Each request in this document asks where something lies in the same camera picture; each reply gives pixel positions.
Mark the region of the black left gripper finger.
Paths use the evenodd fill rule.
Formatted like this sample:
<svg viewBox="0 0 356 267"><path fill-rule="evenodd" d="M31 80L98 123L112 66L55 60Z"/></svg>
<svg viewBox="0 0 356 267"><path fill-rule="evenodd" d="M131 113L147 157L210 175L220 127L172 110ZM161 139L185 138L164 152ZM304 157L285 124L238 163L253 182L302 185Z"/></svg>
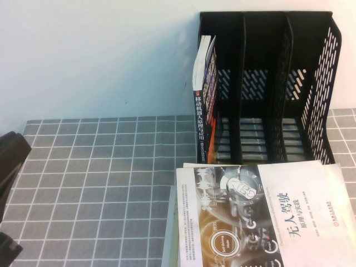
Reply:
<svg viewBox="0 0 356 267"><path fill-rule="evenodd" d="M1 136L1 220L10 190L30 151L29 143L20 133Z"/></svg>
<svg viewBox="0 0 356 267"><path fill-rule="evenodd" d="M10 266L22 250L23 247L20 244L1 232L0 267Z"/></svg>

